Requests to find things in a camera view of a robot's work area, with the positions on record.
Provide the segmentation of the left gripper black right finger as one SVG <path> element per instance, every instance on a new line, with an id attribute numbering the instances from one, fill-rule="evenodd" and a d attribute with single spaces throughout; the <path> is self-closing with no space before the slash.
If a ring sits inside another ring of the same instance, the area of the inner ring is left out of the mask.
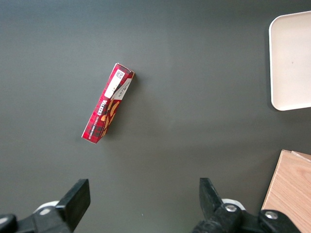
<path id="1" fill-rule="evenodd" d="M 280 211 L 264 209 L 254 216 L 240 202 L 222 199 L 209 178 L 200 178 L 199 199 L 205 219 L 192 229 L 193 233 L 300 232 Z"/>

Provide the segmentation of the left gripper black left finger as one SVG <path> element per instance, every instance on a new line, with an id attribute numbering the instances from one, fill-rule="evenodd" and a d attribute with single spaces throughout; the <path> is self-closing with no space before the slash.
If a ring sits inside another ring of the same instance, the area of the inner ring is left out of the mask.
<path id="1" fill-rule="evenodd" d="M 73 233 L 90 205 L 89 180 L 78 182 L 60 199 L 46 202 L 24 219 L 1 214 L 2 233 Z"/>

